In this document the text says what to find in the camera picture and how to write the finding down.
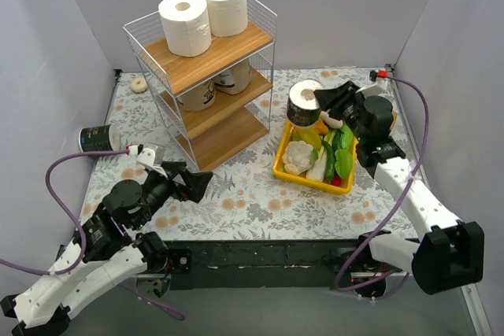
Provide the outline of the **brown printed paper roll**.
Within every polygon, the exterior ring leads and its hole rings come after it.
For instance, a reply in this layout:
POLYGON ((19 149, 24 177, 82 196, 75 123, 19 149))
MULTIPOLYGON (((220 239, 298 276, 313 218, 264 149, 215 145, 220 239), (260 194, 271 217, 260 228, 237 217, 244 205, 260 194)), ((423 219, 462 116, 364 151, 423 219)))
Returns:
POLYGON ((249 60, 246 59, 215 76, 213 84, 217 90, 234 95, 243 92, 251 80, 251 66, 249 60))

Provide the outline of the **white paper towel roll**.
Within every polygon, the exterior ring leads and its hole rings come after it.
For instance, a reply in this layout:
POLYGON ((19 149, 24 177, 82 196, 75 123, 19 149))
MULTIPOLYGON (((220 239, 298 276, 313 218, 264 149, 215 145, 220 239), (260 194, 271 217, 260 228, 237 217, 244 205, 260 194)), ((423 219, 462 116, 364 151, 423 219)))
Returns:
POLYGON ((247 0, 206 0, 211 33, 230 37, 245 31, 248 25, 247 0))
POLYGON ((196 57, 211 44, 206 0, 162 0, 158 12, 168 48, 181 57, 196 57))

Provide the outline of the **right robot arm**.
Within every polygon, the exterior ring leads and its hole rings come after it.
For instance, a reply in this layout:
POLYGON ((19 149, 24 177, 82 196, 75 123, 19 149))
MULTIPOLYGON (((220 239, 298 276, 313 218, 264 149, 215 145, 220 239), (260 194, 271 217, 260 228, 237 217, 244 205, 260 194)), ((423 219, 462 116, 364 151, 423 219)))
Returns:
POLYGON ((366 271, 385 263, 407 272, 426 294, 480 282, 484 231, 475 221, 462 221, 417 179, 417 170, 391 137, 391 102, 364 96, 352 82, 315 90, 314 96, 320 109, 351 129, 358 140, 359 163, 395 199, 391 212, 405 213, 419 239, 411 242, 378 226, 359 242, 336 277, 341 279, 357 260, 366 271))

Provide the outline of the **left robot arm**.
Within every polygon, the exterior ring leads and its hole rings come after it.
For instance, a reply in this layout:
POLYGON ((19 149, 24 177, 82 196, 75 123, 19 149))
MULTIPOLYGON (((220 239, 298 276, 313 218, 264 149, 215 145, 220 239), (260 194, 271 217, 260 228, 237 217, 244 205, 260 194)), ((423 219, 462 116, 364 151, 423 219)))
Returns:
POLYGON ((154 231, 141 232, 168 199, 200 202, 211 172, 190 172, 183 162, 164 162, 143 183, 121 180, 98 204, 43 275, 21 294, 1 301, 17 320, 14 335, 60 335, 92 301, 145 271, 169 275, 176 258, 154 231))

